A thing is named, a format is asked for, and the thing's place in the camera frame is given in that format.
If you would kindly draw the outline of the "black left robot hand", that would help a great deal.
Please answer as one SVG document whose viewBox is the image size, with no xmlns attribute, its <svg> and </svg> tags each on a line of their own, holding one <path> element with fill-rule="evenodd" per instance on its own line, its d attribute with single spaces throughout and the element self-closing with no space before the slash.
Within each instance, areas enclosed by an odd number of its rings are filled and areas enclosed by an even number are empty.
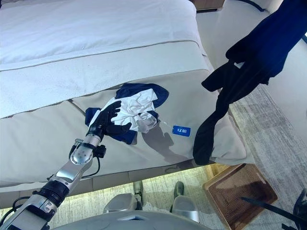
<svg viewBox="0 0 307 230">
<path fill-rule="evenodd" d="M 126 133 L 132 126 L 132 123 L 129 122 L 122 126 L 115 125 L 111 121 L 111 119 L 116 117 L 120 112 L 120 107 L 121 101 L 115 101 L 107 106 L 104 110 L 100 111 L 94 121 L 90 124 L 86 136 L 96 135 L 100 139 L 103 139 L 104 135 L 112 136 Z"/>
</svg>

